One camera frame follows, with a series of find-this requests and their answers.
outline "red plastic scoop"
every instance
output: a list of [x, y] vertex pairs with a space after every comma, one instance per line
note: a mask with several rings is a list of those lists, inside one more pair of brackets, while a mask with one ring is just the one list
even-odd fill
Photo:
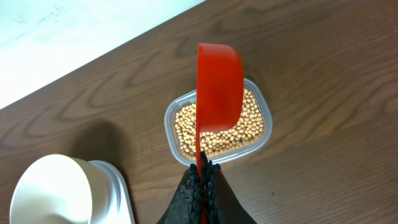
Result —
[[[199, 44], [197, 69], [196, 152], [203, 188], [200, 133], [226, 131], [238, 122], [243, 102], [243, 65], [238, 52], [228, 45]], [[206, 221], [204, 209], [201, 220]]]

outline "wooden table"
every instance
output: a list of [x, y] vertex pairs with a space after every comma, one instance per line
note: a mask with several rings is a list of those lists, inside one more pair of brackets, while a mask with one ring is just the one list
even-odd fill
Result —
[[28, 166], [61, 153], [113, 163], [155, 223], [186, 169], [163, 121], [199, 42], [237, 48], [271, 110], [270, 141], [222, 166], [255, 221], [398, 223], [396, 0], [207, 1], [4, 108], [0, 222]]

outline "white container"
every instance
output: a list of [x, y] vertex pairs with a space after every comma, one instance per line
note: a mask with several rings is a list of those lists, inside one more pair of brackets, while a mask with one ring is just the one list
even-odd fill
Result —
[[126, 184], [111, 164], [53, 154], [35, 161], [18, 181], [10, 223], [130, 224], [131, 211]]
[[[254, 94], [259, 110], [262, 114], [262, 117], [264, 118], [266, 128], [264, 128], [262, 136], [256, 142], [244, 147], [240, 147], [239, 149], [231, 150], [223, 154], [219, 154], [217, 156], [209, 157], [213, 161], [213, 163], [222, 164], [224, 162], [232, 161], [240, 157], [243, 157], [249, 153], [252, 153], [261, 148], [263, 145], [265, 145], [265, 143], [268, 141], [268, 139], [271, 136], [272, 118], [264, 97], [262, 96], [256, 84], [254, 84], [252, 81], [248, 80], [247, 78], [244, 79], [244, 88], [252, 91], [252, 93]], [[175, 114], [178, 111], [180, 111], [184, 106], [196, 103], [196, 100], [197, 100], [197, 91], [193, 90], [190, 93], [187, 93], [174, 100], [167, 108], [166, 114], [164, 116], [164, 126], [166, 129], [167, 140], [169, 141], [172, 154], [176, 160], [178, 160], [179, 162], [181, 162], [186, 166], [189, 166], [190, 164], [196, 164], [196, 161], [193, 161], [182, 154], [177, 135], [177, 130], [175, 128]]]

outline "white wall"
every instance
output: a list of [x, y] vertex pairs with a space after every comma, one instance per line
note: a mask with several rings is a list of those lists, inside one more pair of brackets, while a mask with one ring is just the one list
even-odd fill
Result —
[[0, 109], [203, 1], [0, 1]]

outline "wood grain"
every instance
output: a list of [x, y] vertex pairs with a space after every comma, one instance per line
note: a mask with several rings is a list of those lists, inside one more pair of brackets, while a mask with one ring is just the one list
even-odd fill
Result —
[[22, 173], [53, 153], [117, 166], [137, 222], [155, 223], [186, 169], [163, 119], [195, 89], [199, 42], [237, 48], [271, 110], [269, 142], [223, 165], [255, 221], [398, 223], [397, 12], [395, 0], [207, 1], [142, 34], [0, 111], [0, 223]]

